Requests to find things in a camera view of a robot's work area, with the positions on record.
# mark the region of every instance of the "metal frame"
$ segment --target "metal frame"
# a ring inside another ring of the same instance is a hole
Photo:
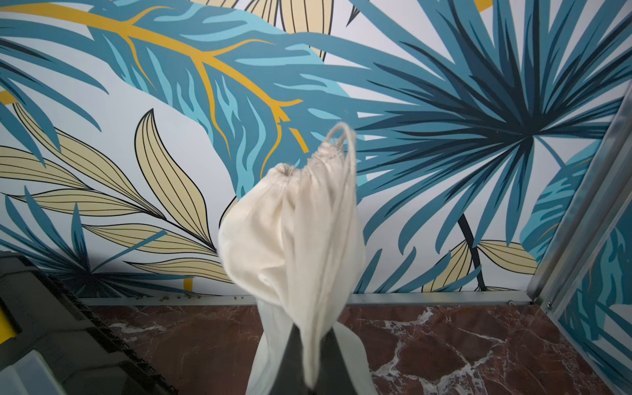
[[[608,376],[605,375],[605,373],[601,370],[599,365],[597,365],[595,361],[593,361],[592,358],[590,358],[588,354],[586,354],[586,351],[584,351],[583,348],[581,348],[580,344],[577,343],[575,339],[573,339],[570,333],[566,331],[566,329],[562,326],[562,324],[560,324],[557,318],[551,313],[548,313],[547,316],[551,321],[553,321],[553,324],[555,324],[557,329],[559,329],[559,332],[566,338],[566,340],[569,343],[571,343],[575,351],[577,351],[577,353],[581,355],[582,358],[584,358],[584,360],[590,365],[592,370],[594,370],[595,373],[599,376],[599,378],[604,381],[604,383],[608,386],[610,391],[612,391],[612,393],[615,395],[625,395],[619,390],[617,386],[614,385],[612,380],[610,380]]]
[[[162,298],[84,298],[88,306],[253,306],[254,296],[177,296]],[[528,305],[523,291],[351,294],[349,305]]]
[[[575,295],[575,290],[580,287],[580,284],[583,281],[584,276],[586,276],[586,273],[588,272],[588,270],[590,270],[593,263],[597,259],[597,256],[599,255],[599,251],[601,251],[602,247],[604,246],[605,242],[610,236],[610,233],[612,232],[614,227],[617,225],[617,222],[619,222],[619,218],[621,218],[625,210],[628,208],[628,204],[630,203],[630,200],[632,199],[632,180],[630,180],[628,185],[626,185],[626,189],[627,189],[628,196],[625,202],[620,206],[619,212],[614,216],[614,219],[612,220],[612,222],[607,226],[607,229],[604,231],[599,242],[595,245],[595,248],[593,250],[586,250],[586,252],[582,255],[579,262],[584,262],[584,263],[578,265],[579,269],[577,273],[574,275],[574,277],[573,276],[569,277],[569,279],[564,283],[564,285],[559,290],[557,296],[555,297],[555,300],[553,300],[552,303],[550,304],[550,308],[552,309],[552,313],[555,317],[559,318],[562,316],[562,314],[564,313],[564,310],[566,309],[566,305],[568,305],[573,295]]]
[[[536,303],[543,307],[559,304],[558,296],[589,264],[590,255],[632,192],[631,178],[632,85],[527,287]]]

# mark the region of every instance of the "tropical leaf wallpaper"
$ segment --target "tropical leaf wallpaper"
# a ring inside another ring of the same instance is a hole
[[[632,77],[624,0],[202,2],[0,7],[0,245],[83,298],[242,295],[222,219],[340,120],[355,292],[526,289]]]
[[[623,394],[632,394],[631,224],[629,205],[559,317]]]

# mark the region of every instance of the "cloth bag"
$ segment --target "cloth bag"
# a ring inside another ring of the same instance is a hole
[[[331,143],[338,130],[343,136]],[[293,324],[309,388],[318,379],[321,339],[334,328],[338,337],[355,337],[341,345],[354,387],[375,393],[362,342],[336,321],[365,268],[355,132],[347,124],[327,134],[304,168],[278,164],[268,171],[224,218],[219,255],[234,283],[256,297],[264,326],[247,394],[267,394]]]

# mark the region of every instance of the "marble floor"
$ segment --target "marble floor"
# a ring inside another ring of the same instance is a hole
[[[243,395],[256,307],[95,307],[181,395]],[[610,390],[535,306],[347,307],[382,395],[603,395]]]

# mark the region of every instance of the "dark blue palm frond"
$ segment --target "dark blue palm frond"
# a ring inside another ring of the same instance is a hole
[[[590,103],[632,77],[632,50],[619,48],[632,35],[632,14],[608,30],[620,9],[612,4],[604,3],[597,10],[578,43],[567,51],[585,1],[564,0],[552,21],[550,2],[528,2],[521,43],[507,2],[494,2],[492,39],[472,2],[420,1],[449,52],[448,59],[368,0],[352,3],[393,42],[432,70],[380,56],[358,44],[303,36],[304,42],[367,68],[339,73],[343,75],[339,81],[410,103],[385,104],[383,110],[372,111],[382,116],[367,118],[357,128],[386,137],[358,142],[358,151],[373,157],[358,163],[359,174],[382,172],[358,187],[360,198],[421,178],[375,213],[365,226],[365,239],[415,197],[458,177],[406,223],[399,237],[401,252],[441,207],[458,196],[439,231],[435,245],[439,251],[473,199],[498,173],[474,232],[474,245],[506,196],[509,243],[524,207],[534,140],[540,136],[602,138],[608,122],[601,118],[615,114],[621,100]]]
[[[17,211],[11,199],[5,196],[5,206],[9,218],[14,225],[25,235],[19,234],[4,225],[0,224],[0,231],[7,236],[13,238],[20,244],[16,245],[9,241],[0,239],[0,245],[11,251],[19,252],[29,258],[37,267],[42,269],[46,274],[52,274],[59,279],[70,291],[80,298],[119,298],[122,296],[150,296],[143,292],[142,289],[151,289],[161,292],[182,293],[182,289],[166,286],[163,284],[153,283],[152,281],[165,281],[190,278],[190,276],[179,276],[173,274],[155,274],[155,273],[134,273],[134,272],[94,272],[94,270],[102,267],[104,264],[129,253],[137,248],[165,235],[165,232],[159,232],[135,246],[115,254],[110,259],[99,264],[95,269],[90,269],[88,261],[88,251],[83,235],[83,227],[78,208],[75,205],[73,214],[70,237],[72,239],[71,248],[61,237],[57,229],[53,226],[39,204],[32,199],[28,190],[25,189],[27,196],[27,204],[31,215],[40,229],[53,241],[53,244],[63,253],[58,252],[55,248],[44,243],[35,233],[27,226],[24,218]]]
[[[373,277],[373,273],[375,272],[375,268],[377,264],[380,262],[380,256],[382,255],[382,249],[377,250],[371,261],[368,263],[367,268],[364,270],[360,281],[358,281],[358,285],[356,285],[353,293],[364,293],[367,290],[368,284],[371,282],[371,278]]]
[[[79,206],[75,203],[75,211],[73,212],[73,222],[71,225],[73,248],[77,262],[86,270],[90,271],[90,260],[88,258],[88,249],[85,246],[85,238],[83,237],[83,227],[81,217],[79,216]]]

